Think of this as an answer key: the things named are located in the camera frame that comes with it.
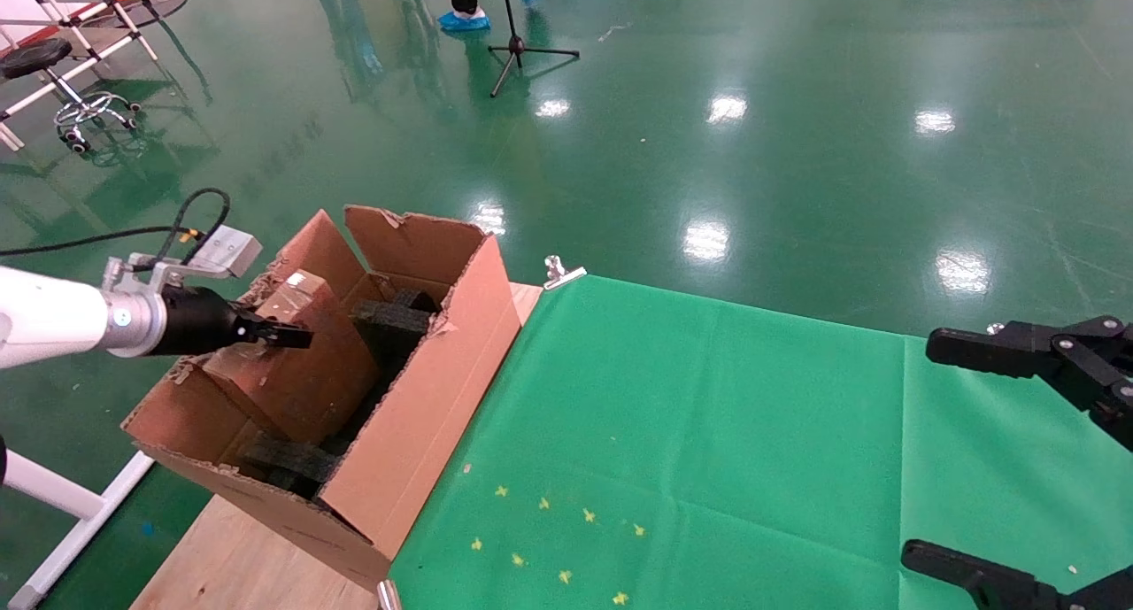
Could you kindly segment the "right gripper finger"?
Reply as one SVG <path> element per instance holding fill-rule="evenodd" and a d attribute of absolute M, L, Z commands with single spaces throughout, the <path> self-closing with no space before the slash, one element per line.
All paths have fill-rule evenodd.
<path fill-rule="evenodd" d="M 1026 322 L 986 333 L 938 328 L 929 361 L 1006 378 L 1039 378 L 1113 440 L 1132 449 L 1132 328 L 1114 316 L 1071 325 Z"/>
<path fill-rule="evenodd" d="M 1028 571 L 922 540 L 909 540 L 901 552 L 909 570 L 966 591 L 978 609 L 1130 609 L 1132 568 L 1111 573 L 1084 587 L 1063 593 Z"/>

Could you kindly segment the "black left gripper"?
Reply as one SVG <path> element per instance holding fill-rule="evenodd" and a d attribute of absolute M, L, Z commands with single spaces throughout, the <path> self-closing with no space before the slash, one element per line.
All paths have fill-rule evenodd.
<path fill-rule="evenodd" d="M 196 356 L 231 344 L 307 349 L 314 333 L 273 317 L 240 316 L 235 303 L 203 287 L 167 286 L 159 295 L 165 304 L 165 330 L 151 356 Z"/>

